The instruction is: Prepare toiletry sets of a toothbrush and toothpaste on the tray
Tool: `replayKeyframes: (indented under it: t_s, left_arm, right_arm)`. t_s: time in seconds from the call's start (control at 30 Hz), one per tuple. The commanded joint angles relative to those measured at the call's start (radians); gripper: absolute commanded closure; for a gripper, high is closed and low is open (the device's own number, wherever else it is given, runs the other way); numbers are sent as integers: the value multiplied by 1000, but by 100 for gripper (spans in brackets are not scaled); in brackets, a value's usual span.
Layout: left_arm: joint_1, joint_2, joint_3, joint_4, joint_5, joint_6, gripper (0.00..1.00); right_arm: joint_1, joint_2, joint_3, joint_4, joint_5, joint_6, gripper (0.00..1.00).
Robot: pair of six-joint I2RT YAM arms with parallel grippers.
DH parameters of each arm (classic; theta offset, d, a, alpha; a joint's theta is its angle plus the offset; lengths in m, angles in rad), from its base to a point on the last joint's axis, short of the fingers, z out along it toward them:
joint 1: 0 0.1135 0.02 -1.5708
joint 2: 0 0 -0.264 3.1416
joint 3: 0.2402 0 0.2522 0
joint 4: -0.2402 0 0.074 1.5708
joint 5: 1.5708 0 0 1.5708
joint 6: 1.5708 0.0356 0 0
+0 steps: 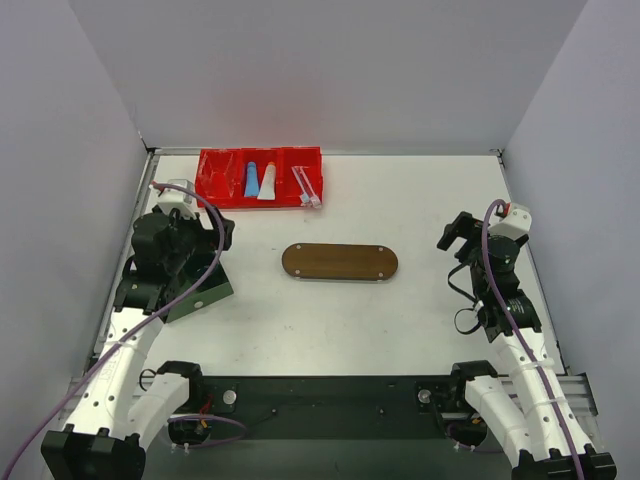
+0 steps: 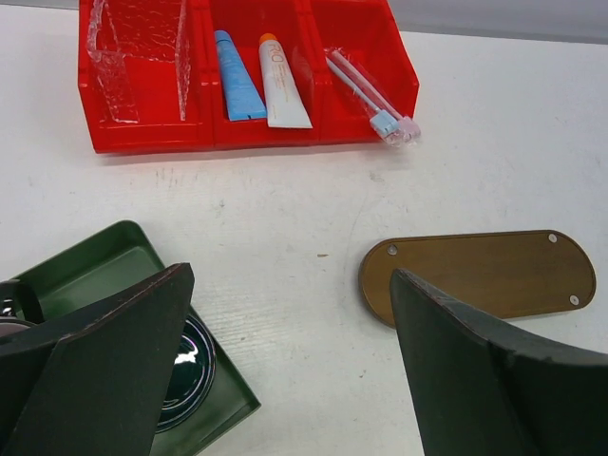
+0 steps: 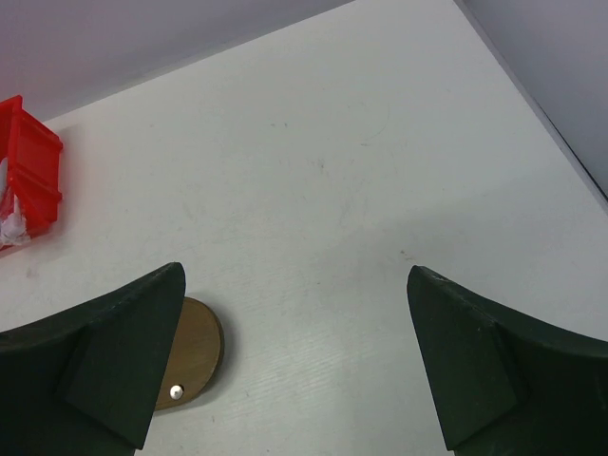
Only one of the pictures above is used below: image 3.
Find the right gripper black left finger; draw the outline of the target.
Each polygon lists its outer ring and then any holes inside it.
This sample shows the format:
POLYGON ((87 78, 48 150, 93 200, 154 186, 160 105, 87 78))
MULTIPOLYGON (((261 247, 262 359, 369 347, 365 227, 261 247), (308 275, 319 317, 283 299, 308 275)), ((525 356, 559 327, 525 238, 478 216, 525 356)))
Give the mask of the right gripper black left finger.
POLYGON ((143 448, 185 294, 168 263, 1 334, 4 455, 132 455, 143 448))

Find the clear plastic bag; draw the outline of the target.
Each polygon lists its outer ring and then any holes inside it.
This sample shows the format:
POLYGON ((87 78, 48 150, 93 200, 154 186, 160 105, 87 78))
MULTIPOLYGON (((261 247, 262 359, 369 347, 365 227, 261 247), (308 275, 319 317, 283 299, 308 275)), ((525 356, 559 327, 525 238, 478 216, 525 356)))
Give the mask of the clear plastic bag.
POLYGON ((20 246, 30 241, 21 204, 9 183, 9 159, 1 160, 1 249, 20 246))

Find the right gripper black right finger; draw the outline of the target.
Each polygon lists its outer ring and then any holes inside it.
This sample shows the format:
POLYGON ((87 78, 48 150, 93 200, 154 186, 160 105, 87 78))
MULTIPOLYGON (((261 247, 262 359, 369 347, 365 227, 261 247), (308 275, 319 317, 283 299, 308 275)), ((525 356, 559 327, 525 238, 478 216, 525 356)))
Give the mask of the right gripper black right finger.
POLYGON ((408 304, 446 448, 604 455, 607 344, 484 298, 427 267, 408 304))

